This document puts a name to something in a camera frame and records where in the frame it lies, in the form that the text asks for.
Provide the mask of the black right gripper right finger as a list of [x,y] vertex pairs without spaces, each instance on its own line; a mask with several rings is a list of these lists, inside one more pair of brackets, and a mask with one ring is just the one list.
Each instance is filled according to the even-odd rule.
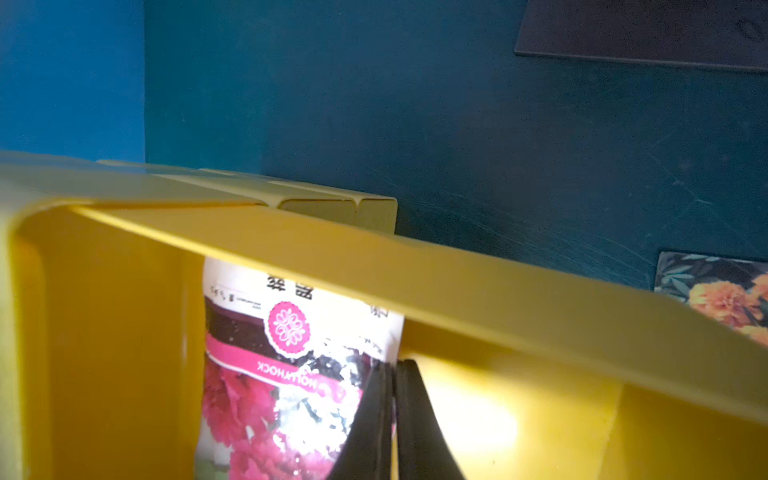
[[437,422],[417,363],[397,362],[394,377],[399,479],[464,479]]

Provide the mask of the pink flower seed bag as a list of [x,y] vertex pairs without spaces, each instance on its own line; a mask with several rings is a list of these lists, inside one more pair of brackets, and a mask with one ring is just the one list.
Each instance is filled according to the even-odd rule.
[[198,479],[323,479],[401,313],[207,258]]

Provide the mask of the yellow top drawer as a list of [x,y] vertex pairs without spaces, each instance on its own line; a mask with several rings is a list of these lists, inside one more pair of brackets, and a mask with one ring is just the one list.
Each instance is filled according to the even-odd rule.
[[466,479],[767,475],[766,348],[674,300],[5,151],[3,478],[196,478],[207,258],[401,313]]

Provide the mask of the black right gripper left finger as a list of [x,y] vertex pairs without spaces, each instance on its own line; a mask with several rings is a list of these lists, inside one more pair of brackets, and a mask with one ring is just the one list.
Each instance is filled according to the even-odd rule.
[[394,369],[376,365],[366,382],[347,441],[328,480],[389,480],[392,464]]

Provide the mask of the orange marigold seed bag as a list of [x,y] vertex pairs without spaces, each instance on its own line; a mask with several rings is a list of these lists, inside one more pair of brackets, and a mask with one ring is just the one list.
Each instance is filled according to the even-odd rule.
[[767,345],[767,263],[663,251],[654,291]]

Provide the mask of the yellow plastic drawer cabinet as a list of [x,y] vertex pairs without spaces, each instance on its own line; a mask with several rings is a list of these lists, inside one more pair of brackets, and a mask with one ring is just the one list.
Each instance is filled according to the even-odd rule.
[[321,218],[380,233],[395,232],[398,202],[393,197],[215,169],[103,160],[204,188],[256,199],[271,208]]

